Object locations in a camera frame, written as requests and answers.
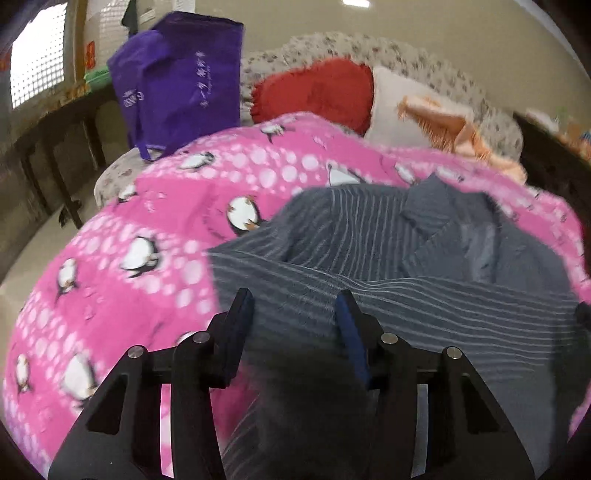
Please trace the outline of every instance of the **pink blanket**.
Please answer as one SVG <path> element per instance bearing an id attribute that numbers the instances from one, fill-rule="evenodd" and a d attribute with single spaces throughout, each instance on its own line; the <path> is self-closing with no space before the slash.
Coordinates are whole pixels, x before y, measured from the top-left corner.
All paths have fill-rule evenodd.
<path id="1" fill-rule="evenodd" d="M 406 187 L 435 172 L 488 192 L 523 230 L 564 260 L 573 290 L 591 299 L 580 225 L 563 199 L 522 187 L 434 150 L 374 149 L 312 115 L 284 115 L 200 138 L 159 160 L 88 221 L 47 267 L 9 344 L 7 425 L 41 472 L 80 409 L 123 353 L 175 345 L 219 311 L 206 250 L 247 235 L 308 187 Z M 172 475 L 170 390 L 161 408 L 163 471 Z M 241 373 L 212 398 L 224 445 L 254 394 Z"/>

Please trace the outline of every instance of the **wooden furniture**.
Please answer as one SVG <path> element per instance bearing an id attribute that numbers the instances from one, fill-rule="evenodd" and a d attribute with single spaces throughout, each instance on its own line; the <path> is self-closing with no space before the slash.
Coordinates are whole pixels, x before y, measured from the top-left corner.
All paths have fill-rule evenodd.
<path id="1" fill-rule="evenodd" d="M 564 198 L 583 226 L 587 272 L 591 272 L 591 165 L 524 116 L 513 115 L 523 132 L 521 164 L 528 184 Z"/>
<path id="2" fill-rule="evenodd" d="M 76 228 L 82 227 L 82 221 L 72 197 L 68 192 L 64 178 L 61 175 L 57 164 L 54 149 L 57 144 L 64 140 L 68 128 L 76 123 L 82 123 L 88 141 L 90 154 L 95 164 L 95 169 L 106 168 L 105 155 L 98 130 L 96 129 L 95 117 L 98 109 L 112 100 L 117 100 L 115 90 L 112 86 L 105 87 L 97 92 L 91 92 L 78 98 L 58 110 L 48 113 L 39 122 L 27 130 L 15 143 L 14 149 L 21 158 L 22 169 L 27 176 L 39 204 L 46 214 L 51 214 L 51 209 L 43 195 L 39 182 L 35 178 L 31 167 L 31 155 L 35 151 L 37 142 L 40 142 L 43 153 L 47 159 L 51 175 L 60 191 L 61 198 L 66 206 Z"/>

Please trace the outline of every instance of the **purple tote bag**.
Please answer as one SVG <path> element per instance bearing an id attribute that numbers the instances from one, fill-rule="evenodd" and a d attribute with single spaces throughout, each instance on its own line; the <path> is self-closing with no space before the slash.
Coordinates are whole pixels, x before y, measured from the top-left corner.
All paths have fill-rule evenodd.
<path id="1" fill-rule="evenodd" d="M 108 61 L 131 142 L 169 154 L 240 125 L 244 25 L 171 12 L 130 38 Z"/>

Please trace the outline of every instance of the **striped fabric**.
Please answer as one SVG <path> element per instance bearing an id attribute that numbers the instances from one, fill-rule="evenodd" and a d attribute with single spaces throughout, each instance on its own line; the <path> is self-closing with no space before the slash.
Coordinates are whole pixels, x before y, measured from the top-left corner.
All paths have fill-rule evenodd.
<path id="1" fill-rule="evenodd" d="M 485 195 L 436 177 L 308 190 L 209 257 L 222 307 L 240 287 L 256 302 L 243 359 L 261 393 L 225 452 L 230 480 L 363 472 L 374 403 L 333 320 L 343 288 L 413 346 L 460 347 L 538 473 L 565 444 L 587 380 L 570 366 L 591 364 L 577 300 L 560 259 Z"/>

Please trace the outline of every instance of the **green container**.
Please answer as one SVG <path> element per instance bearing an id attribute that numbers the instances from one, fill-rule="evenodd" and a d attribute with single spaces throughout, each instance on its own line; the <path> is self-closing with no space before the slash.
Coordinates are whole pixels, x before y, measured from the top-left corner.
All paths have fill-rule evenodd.
<path id="1" fill-rule="evenodd" d="M 102 67 L 84 75 L 84 80 L 88 83 L 91 92 L 100 90 L 112 83 L 111 73 L 108 67 Z"/>

